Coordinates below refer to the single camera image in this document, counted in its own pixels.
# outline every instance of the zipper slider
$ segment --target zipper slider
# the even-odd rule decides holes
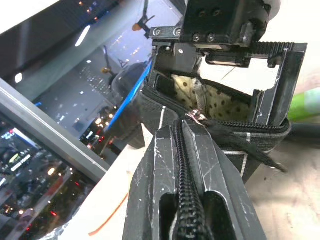
[[[208,120],[208,118],[201,113],[201,109],[194,109],[191,112],[186,113],[185,115],[201,126],[204,125],[200,121]]]

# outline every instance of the zipper teeth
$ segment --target zipper teeth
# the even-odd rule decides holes
[[[251,122],[240,122],[240,121],[221,121],[218,120],[217,123],[226,126],[226,127],[234,127],[234,128],[253,128],[253,129],[261,129],[261,130],[282,130],[283,126],[270,126],[270,125],[262,125]]]
[[[192,175],[182,134],[182,120],[174,122],[173,133],[178,157],[177,239],[200,239],[209,236],[206,217]]]

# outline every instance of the lights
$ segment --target lights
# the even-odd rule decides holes
[[[94,134],[94,132],[91,131],[91,132],[86,136],[86,139],[89,139],[93,134]]]
[[[20,168],[22,166],[22,164],[24,164],[26,161],[28,161],[31,158],[31,155],[28,154],[27,156],[25,156],[17,165],[15,165],[14,167],[11,168],[11,172],[14,172],[15,170],[17,170],[18,168]]]
[[[10,159],[9,163],[12,164],[17,159],[17,157],[19,157],[18,153]]]
[[[19,72],[17,75],[15,75],[15,83],[20,83],[22,81],[22,73]]]
[[[102,122],[102,119],[101,119],[101,118],[98,118],[98,119],[95,121],[95,124],[99,125],[101,122]]]
[[[81,45],[81,43],[82,43],[83,40],[85,39],[86,35],[88,34],[90,27],[91,27],[90,25],[85,27],[85,29],[84,29],[83,32],[81,33],[78,41],[77,41],[76,44],[75,44],[76,47],[79,47],[79,46]]]
[[[139,50],[140,50],[140,47],[138,47],[136,50],[134,50],[134,52],[131,53],[130,55],[136,55],[139,52]]]
[[[56,170],[56,169],[55,169],[54,167],[51,168],[51,169],[48,171],[48,175],[51,176],[52,174],[54,174],[55,170]]]
[[[7,181],[7,180],[6,180],[5,178],[3,178],[3,179],[0,181],[0,187],[1,187],[3,184],[5,184],[6,181]]]
[[[14,131],[11,129],[1,136],[2,139],[9,140],[15,135]]]

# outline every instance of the screw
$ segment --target screw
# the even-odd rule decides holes
[[[219,8],[213,9],[212,15],[213,15],[214,17],[219,16],[220,14],[221,14],[221,10],[220,10]]]
[[[208,35],[208,37],[206,38],[206,40],[207,40],[209,43],[213,42],[213,41],[215,40],[215,35],[214,35],[213,33],[210,33],[210,34]]]
[[[181,34],[181,28],[177,27],[174,31],[173,31],[173,35],[175,36],[180,36]]]
[[[199,12],[199,18],[202,18],[206,15],[206,11],[205,10],[202,10]]]
[[[192,37],[192,40],[193,40],[194,42],[198,42],[198,41],[200,40],[199,34],[198,34],[198,33],[194,34],[193,37]]]
[[[156,28],[155,30],[153,30],[153,35],[158,36],[161,33],[160,28]]]

